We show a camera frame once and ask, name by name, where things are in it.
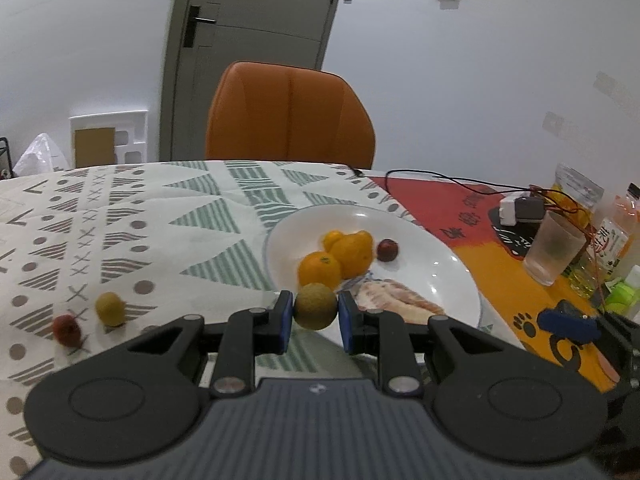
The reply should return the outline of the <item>large peeled pomelo segment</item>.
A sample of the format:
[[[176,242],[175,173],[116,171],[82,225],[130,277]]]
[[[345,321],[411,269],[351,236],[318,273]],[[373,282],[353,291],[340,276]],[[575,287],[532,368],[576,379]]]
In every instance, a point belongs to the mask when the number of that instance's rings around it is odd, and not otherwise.
[[[365,281],[349,291],[354,294],[360,310],[393,312],[410,324],[426,325],[432,316],[446,314],[438,304],[434,304],[401,282],[390,278]]]

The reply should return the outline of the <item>green-brown round fruit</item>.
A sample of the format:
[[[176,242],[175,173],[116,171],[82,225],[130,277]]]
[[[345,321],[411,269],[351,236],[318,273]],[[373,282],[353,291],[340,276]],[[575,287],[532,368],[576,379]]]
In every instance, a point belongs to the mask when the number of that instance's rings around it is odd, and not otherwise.
[[[126,304],[114,292],[104,292],[94,304],[94,310],[101,323],[117,327],[126,323]]]
[[[337,315],[334,291],[320,283],[304,285],[295,298],[294,320],[306,330],[323,330]]]

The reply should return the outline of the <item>large orange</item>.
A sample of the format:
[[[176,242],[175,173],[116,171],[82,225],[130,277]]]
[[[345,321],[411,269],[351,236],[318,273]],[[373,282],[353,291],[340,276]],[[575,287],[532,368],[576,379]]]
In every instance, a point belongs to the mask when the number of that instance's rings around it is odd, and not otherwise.
[[[365,274],[374,259],[373,245],[368,246],[356,233],[345,235],[330,251],[341,265],[343,280]]]

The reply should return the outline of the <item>small orange kumquat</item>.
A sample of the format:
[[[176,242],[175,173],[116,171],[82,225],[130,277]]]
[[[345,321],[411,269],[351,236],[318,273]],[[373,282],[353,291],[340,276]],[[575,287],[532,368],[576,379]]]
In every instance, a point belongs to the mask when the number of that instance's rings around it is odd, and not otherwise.
[[[324,237],[322,237],[322,247],[325,252],[330,252],[332,247],[339,242],[342,238],[345,237],[345,234],[340,230],[332,230],[327,232]]]

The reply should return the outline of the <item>small yellow kumquat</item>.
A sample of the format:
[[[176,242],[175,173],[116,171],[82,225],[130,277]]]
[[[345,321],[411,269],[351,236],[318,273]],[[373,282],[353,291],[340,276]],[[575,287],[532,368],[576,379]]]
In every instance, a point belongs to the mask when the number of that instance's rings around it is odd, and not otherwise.
[[[368,246],[373,245],[373,236],[365,230],[360,230],[356,233]]]

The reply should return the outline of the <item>frosted glass cup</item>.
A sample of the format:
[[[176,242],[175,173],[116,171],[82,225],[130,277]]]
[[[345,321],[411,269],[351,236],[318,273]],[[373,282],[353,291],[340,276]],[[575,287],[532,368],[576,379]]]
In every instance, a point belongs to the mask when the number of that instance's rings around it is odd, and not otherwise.
[[[547,211],[523,261],[528,275],[551,286],[586,242],[585,234],[562,214]]]

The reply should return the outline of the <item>white ceramic plate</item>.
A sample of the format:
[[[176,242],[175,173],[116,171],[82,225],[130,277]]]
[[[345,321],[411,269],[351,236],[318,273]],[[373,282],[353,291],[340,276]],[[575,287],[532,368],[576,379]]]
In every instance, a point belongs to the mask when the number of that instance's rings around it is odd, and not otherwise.
[[[480,292],[456,254],[437,237],[407,219],[359,205],[321,205],[303,208],[279,221],[264,244],[265,267],[278,289],[297,289],[297,267],[321,248],[327,232],[367,231],[375,242],[390,238],[399,246],[392,262],[375,260],[369,278],[391,278],[438,304],[458,321],[480,325]]]

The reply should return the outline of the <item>plastic drink bottle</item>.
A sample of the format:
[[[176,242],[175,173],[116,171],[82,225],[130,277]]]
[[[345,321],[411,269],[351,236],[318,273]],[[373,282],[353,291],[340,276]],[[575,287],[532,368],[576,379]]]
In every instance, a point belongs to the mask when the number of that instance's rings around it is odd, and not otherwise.
[[[624,197],[617,196],[593,237],[593,255],[599,273],[609,278],[626,254],[639,222],[639,187],[629,183]]]

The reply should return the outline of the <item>white power adapter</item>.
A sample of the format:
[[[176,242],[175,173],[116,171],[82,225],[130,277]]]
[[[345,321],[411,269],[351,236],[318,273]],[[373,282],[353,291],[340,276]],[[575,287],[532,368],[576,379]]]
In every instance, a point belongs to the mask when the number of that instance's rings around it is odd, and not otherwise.
[[[516,226],[519,223],[539,223],[546,214],[546,204],[531,192],[515,192],[503,197],[499,203],[499,223]]]

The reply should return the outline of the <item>clear snack pouch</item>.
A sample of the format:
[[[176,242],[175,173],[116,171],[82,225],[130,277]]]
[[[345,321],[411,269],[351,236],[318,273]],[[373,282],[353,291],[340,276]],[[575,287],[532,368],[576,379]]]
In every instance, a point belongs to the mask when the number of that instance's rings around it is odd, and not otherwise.
[[[556,166],[552,188],[552,196],[567,218],[578,228],[587,229],[602,200],[604,188],[564,164]]]

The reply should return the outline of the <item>red orange table mat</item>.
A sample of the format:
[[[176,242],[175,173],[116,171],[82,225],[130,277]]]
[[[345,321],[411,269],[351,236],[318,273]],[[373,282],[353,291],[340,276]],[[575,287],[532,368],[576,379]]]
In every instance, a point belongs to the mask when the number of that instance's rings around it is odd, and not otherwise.
[[[566,278],[544,287],[523,268],[523,258],[506,237],[496,233],[489,211],[499,197],[484,196],[442,181],[375,177],[424,229],[437,236],[458,255],[472,273],[480,292],[497,310],[509,330],[537,356],[577,370],[600,390],[614,387],[616,375],[594,344],[573,344],[540,330],[540,311],[567,300],[582,313],[593,315],[593,307],[570,288]]]

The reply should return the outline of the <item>patterned white tablecloth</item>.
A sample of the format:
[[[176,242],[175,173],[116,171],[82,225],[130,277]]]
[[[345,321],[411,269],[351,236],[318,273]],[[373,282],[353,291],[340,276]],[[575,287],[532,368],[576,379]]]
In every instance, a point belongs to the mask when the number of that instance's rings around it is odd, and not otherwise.
[[[269,230],[312,205],[408,211],[362,172],[303,162],[152,162],[20,177],[1,185],[1,474],[38,462],[23,420],[29,390],[60,367],[198,313],[222,321],[276,298]],[[114,292],[126,323],[101,323]],[[53,319],[76,318],[79,348]]]

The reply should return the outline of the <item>orange leather chair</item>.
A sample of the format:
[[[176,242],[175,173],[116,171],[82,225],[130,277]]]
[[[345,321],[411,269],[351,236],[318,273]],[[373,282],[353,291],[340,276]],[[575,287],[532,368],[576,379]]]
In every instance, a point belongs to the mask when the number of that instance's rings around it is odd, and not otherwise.
[[[207,159],[370,169],[374,154],[369,114],[343,78],[247,61],[222,74],[208,113]]]

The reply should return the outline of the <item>white foam packaging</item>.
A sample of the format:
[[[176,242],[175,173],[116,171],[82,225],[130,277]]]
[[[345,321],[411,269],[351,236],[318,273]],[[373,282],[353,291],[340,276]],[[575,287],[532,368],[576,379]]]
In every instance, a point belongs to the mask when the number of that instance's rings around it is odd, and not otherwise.
[[[70,132],[72,133],[73,165],[74,131],[90,128],[115,129],[115,164],[140,164],[140,162],[146,162],[146,155],[148,154],[146,149],[148,112],[146,110],[71,117]]]

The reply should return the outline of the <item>black metal rack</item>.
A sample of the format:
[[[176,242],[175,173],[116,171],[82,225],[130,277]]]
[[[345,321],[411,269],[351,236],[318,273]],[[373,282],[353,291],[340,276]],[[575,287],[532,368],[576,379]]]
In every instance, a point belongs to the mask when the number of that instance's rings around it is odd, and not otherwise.
[[[7,138],[0,138],[0,179],[13,178],[11,152]]]

